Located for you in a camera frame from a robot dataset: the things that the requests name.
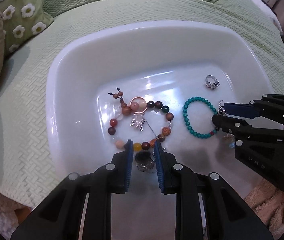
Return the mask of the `green daisy cushion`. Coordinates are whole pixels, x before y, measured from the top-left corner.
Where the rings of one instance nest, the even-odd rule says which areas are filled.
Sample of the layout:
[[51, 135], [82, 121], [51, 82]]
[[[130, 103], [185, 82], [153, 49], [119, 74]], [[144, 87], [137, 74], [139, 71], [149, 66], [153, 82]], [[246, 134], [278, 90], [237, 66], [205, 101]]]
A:
[[4, 55], [43, 32], [54, 19], [44, 11], [44, 0], [0, 0], [4, 27]]

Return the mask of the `white fluffy blanket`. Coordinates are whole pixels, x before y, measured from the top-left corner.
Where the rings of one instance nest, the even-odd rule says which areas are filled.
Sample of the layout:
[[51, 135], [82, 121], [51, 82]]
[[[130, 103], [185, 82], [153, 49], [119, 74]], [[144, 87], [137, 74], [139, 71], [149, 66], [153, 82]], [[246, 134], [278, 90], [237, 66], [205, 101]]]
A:
[[265, 14], [265, 16], [276, 26], [279, 32], [282, 32], [282, 27], [277, 16], [269, 7], [269, 5], [267, 5], [267, 3], [263, 2], [262, 0], [250, 0], [250, 1], [252, 1], [263, 12], [263, 14]]

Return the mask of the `silver flower earring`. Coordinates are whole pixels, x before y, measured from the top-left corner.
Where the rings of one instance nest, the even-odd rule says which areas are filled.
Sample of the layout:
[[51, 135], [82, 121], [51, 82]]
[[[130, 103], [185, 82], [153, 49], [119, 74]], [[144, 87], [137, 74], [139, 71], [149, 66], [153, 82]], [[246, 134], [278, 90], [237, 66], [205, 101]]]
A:
[[134, 115], [131, 119], [130, 126], [142, 132], [145, 122], [146, 120], [143, 115]]

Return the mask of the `silver pink crystal earring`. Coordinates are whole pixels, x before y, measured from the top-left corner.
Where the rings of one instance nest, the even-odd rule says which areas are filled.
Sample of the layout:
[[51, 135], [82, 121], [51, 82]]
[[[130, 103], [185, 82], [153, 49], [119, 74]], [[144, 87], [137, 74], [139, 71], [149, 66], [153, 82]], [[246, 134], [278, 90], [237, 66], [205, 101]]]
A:
[[235, 147], [235, 137], [233, 134], [226, 134], [223, 139], [224, 142], [228, 144], [229, 148]]

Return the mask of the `green textured bedspread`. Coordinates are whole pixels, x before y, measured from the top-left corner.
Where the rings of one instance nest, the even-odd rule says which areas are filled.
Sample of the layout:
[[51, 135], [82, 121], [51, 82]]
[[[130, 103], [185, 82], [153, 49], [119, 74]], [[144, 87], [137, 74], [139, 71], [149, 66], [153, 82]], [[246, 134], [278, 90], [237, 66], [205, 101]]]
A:
[[57, 16], [4, 64], [0, 80], [0, 193], [35, 207], [58, 183], [49, 153], [45, 92], [49, 67], [71, 41], [134, 22], [198, 21], [241, 35], [284, 94], [284, 44], [275, 25], [250, 0], [104, 0]]

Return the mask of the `white plastic tray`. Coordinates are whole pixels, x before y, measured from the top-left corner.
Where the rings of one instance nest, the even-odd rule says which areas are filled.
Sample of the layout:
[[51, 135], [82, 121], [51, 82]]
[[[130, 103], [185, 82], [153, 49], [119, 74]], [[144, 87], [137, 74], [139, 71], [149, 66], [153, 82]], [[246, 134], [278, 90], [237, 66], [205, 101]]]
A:
[[273, 93], [270, 81], [243, 37], [221, 26], [188, 21], [123, 25], [81, 37], [55, 57], [48, 74], [46, 116], [50, 153], [57, 174], [89, 174], [109, 163], [117, 140], [142, 143], [166, 125], [160, 111], [145, 113], [141, 132], [120, 113], [112, 94], [161, 101], [174, 114], [163, 142], [178, 162], [194, 172], [219, 173], [246, 197], [261, 177], [235, 159], [219, 132], [195, 138], [182, 118], [185, 101], [201, 96], [249, 103]]

